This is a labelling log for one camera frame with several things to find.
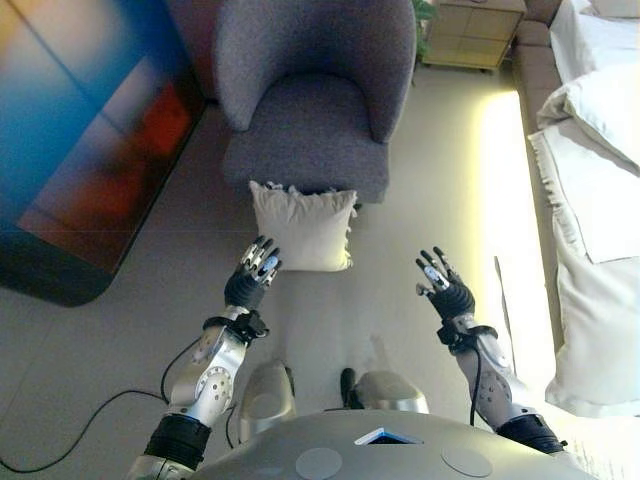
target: drawer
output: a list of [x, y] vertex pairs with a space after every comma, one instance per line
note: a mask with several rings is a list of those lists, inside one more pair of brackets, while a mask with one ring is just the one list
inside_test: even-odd
[[496, 67], [507, 48], [507, 42], [483, 38], [461, 38], [456, 60], [458, 63]]
[[461, 37], [453, 35], [439, 35], [431, 37], [429, 50], [425, 60], [433, 62], [453, 63], [458, 55], [458, 45]]
[[467, 7], [440, 5], [438, 16], [433, 21], [433, 35], [464, 35], [473, 10]]
[[473, 10], [465, 36], [508, 41], [520, 20], [520, 12]]

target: wall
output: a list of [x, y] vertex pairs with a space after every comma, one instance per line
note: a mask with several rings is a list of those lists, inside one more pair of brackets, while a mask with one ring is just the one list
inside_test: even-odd
[[215, 99], [211, 58], [218, 10], [222, 0], [165, 0], [182, 38], [204, 96]]

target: black glove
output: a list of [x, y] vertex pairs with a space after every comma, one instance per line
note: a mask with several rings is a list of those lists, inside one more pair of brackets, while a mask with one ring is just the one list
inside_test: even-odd
[[267, 251], [273, 240], [265, 241], [258, 237], [240, 259], [240, 263], [224, 287], [226, 305], [255, 310], [264, 297], [264, 292], [271, 286], [282, 262], [278, 260], [280, 250]]
[[433, 287], [433, 289], [430, 289], [418, 284], [418, 294], [427, 296], [443, 322], [465, 313], [474, 313], [475, 300], [471, 290], [449, 265], [444, 252], [438, 247], [434, 247], [433, 251], [440, 259], [441, 265], [424, 250], [421, 250], [420, 254], [428, 264], [425, 264], [420, 258], [416, 259], [420, 270], [422, 270]]

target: silver leg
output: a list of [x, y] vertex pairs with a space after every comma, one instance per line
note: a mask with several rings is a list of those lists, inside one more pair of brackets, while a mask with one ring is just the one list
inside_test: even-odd
[[367, 372], [355, 387], [364, 408], [429, 413], [424, 394], [394, 372]]
[[256, 368], [240, 405], [240, 441], [296, 416], [291, 382], [284, 364], [275, 360]]

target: gray armchair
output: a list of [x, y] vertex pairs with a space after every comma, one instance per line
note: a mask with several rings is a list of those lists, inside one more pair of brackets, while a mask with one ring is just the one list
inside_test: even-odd
[[382, 202], [415, 60], [411, 1], [227, 0], [216, 34], [218, 99], [234, 131], [226, 181]]

